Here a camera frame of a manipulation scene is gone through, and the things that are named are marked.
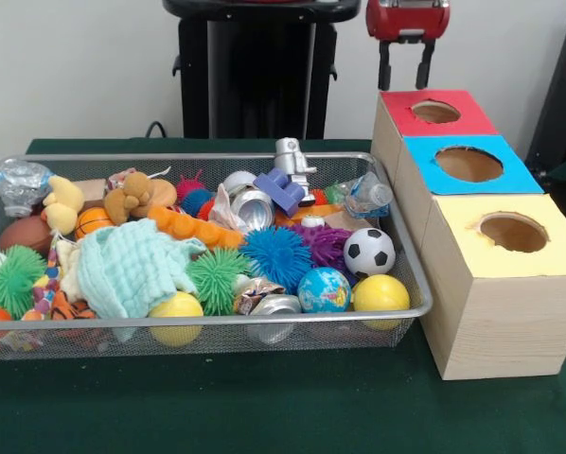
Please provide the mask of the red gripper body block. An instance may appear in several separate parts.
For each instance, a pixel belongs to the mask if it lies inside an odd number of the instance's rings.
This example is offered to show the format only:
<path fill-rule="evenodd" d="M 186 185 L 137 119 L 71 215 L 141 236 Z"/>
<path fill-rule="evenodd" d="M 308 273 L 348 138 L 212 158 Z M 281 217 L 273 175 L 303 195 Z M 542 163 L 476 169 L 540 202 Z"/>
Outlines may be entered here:
<path fill-rule="evenodd" d="M 366 6 L 368 34 L 382 42 L 437 40 L 451 18 L 449 1 L 378 1 Z"/>

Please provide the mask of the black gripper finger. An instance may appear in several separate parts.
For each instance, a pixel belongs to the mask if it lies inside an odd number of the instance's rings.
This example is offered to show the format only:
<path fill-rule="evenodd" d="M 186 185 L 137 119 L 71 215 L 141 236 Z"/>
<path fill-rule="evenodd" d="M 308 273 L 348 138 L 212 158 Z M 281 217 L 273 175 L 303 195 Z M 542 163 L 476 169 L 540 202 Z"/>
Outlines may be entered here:
<path fill-rule="evenodd" d="M 390 88 L 392 67 L 390 65 L 390 42 L 380 42 L 380 66 L 378 87 L 380 91 Z"/>
<path fill-rule="evenodd" d="M 431 62 L 435 50 L 435 40 L 428 40 L 428 41 L 424 41 L 423 43 L 424 43 L 424 49 L 416 72 L 417 90 L 423 90 L 428 87 L 430 71 L 431 71 Z"/>

